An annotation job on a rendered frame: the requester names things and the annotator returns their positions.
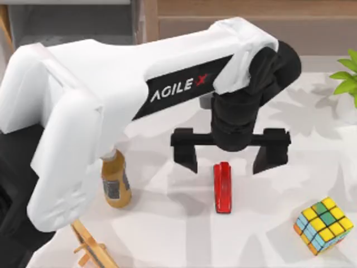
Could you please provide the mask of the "green plant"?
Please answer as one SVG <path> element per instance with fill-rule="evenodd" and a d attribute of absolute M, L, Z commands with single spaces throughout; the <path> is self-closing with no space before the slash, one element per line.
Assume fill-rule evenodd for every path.
<path fill-rule="evenodd" d="M 334 89 L 333 95 L 349 94 L 353 98 L 354 107 L 357 109 L 357 50 L 348 49 L 349 58 L 339 59 L 338 62 L 349 71 L 337 71 L 329 78 L 340 80 L 339 85 Z"/>

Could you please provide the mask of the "red stapler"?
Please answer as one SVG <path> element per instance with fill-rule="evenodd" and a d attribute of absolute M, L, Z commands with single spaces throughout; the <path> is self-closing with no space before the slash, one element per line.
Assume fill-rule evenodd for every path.
<path fill-rule="evenodd" d="M 216 212 L 230 214 L 232 207 L 231 166 L 227 161 L 214 165 L 214 197 Z"/>

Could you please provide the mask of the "wooden cupboard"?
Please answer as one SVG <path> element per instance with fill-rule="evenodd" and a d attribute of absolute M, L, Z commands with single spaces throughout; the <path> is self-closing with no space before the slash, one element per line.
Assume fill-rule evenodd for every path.
<path fill-rule="evenodd" d="M 357 0 L 135 0 L 138 39 L 206 29 L 239 16 L 291 44 L 301 55 L 340 56 L 357 49 Z"/>

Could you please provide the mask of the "colourful puzzle cube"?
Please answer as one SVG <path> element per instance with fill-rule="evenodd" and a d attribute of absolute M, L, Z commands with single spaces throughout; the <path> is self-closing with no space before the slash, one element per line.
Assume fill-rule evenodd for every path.
<path fill-rule="evenodd" d="M 295 232 L 315 256 L 340 243 L 353 228 L 353 222 L 331 197 L 304 209 L 293 224 Z"/>

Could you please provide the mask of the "amber bottle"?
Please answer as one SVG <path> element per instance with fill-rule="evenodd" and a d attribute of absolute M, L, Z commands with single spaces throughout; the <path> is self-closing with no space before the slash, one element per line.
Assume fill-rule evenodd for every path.
<path fill-rule="evenodd" d="M 103 158 L 102 182 L 107 203 L 113 208 L 124 208 L 129 204 L 132 191 L 126 175 L 124 155 L 114 150 Z"/>

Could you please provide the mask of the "grey cabinet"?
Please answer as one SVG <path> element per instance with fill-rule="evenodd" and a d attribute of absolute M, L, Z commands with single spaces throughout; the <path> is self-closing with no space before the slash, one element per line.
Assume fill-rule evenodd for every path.
<path fill-rule="evenodd" d="M 83 39 L 132 44 L 141 0 L 0 0 L 8 8 L 15 47 L 57 45 Z"/>

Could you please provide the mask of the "wooden shelf post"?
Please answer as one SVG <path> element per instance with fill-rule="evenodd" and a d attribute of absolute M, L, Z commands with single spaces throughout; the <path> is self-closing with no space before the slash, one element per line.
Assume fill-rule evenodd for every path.
<path fill-rule="evenodd" d="M 5 41 L 11 52 L 14 52 L 14 45 L 11 36 L 8 8 L 5 4 L 0 4 L 0 29 L 4 33 Z"/>

